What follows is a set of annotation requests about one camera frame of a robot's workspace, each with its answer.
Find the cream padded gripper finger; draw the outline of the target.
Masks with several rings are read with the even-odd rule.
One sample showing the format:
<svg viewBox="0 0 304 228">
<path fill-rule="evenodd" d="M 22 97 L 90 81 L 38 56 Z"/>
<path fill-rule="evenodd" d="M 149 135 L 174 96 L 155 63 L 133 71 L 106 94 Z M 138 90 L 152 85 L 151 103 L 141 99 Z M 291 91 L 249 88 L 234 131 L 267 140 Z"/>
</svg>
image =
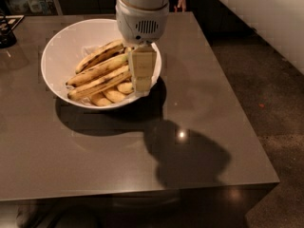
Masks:
<svg viewBox="0 0 304 228">
<path fill-rule="evenodd" d="M 131 81 L 135 95 L 147 96 L 152 86 L 157 52 L 151 45 L 140 45 L 128 55 Z"/>
</svg>

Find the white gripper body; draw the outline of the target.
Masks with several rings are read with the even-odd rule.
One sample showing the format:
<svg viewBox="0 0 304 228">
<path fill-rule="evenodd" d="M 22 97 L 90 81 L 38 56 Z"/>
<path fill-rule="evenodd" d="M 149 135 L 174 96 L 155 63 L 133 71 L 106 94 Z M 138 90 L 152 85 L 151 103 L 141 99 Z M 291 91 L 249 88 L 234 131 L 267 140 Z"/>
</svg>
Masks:
<svg viewBox="0 0 304 228">
<path fill-rule="evenodd" d="M 119 31 L 129 44 L 158 41 L 166 27 L 169 0 L 117 0 L 116 20 Z"/>
</svg>

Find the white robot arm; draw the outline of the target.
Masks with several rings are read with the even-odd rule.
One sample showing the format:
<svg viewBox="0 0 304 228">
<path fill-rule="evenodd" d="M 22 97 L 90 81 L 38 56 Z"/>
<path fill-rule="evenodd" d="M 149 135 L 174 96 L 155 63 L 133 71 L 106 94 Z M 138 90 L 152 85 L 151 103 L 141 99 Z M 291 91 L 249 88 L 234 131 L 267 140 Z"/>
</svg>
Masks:
<svg viewBox="0 0 304 228">
<path fill-rule="evenodd" d="M 136 96 L 147 96 L 153 84 L 157 51 L 152 44 L 163 35 L 169 0 L 116 0 L 116 21 L 127 47 Z"/>
</svg>

